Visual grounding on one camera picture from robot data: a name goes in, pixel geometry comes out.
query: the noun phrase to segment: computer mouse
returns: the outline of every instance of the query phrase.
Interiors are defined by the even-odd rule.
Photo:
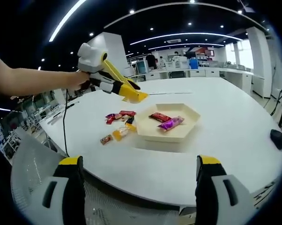
[[[275,146],[279,150],[282,150],[282,132],[272,129],[270,132],[270,138],[275,144]]]

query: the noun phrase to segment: ceiling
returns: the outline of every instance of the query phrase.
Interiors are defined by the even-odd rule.
[[[257,26],[250,20],[233,12],[195,4],[164,6],[134,13],[129,17],[104,29],[104,26],[135,11],[153,5],[186,0],[86,0],[64,24],[53,42],[49,39],[64,15],[78,0],[20,0],[9,8],[3,8],[0,16],[0,56],[11,67],[43,70],[74,71],[77,65],[77,51],[80,45],[88,42],[101,32],[120,34],[125,50],[130,53],[148,53],[149,48],[167,45],[166,40],[180,38],[182,43],[231,43],[236,40],[221,39],[217,36],[185,35],[158,38],[135,45],[130,43],[160,35],[185,32],[209,32],[229,35],[236,30],[236,37],[246,38],[245,29]],[[242,9],[238,0],[199,0],[197,2],[217,4],[233,10]],[[257,13],[243,14],[267,26],[263,16]]]

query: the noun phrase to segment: human arm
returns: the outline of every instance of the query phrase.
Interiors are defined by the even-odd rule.
[[[84,72],[53,72],[35,69],[12,69],[0,59],[0,93],[8,96],[39,94],[55,89],[73,89],[86,82]]]

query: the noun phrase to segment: beige tray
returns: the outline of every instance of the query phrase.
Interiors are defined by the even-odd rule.
[[[170,131],[164,132],[157,126],[161,122],[149,118],[158,112],[169,117],[181,116],[185,120]],[[138,135],[148,141],[181,142],[195,126],[200,115],[185,104],[156,104],[135,115]]]

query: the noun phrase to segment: hand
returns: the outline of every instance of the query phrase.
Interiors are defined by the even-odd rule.
[[[69,79],[69,88],[70,90],[79,90],[81,89],[81,84],[89,80],[89,74],[77,71],[71,73],[71,79]]]

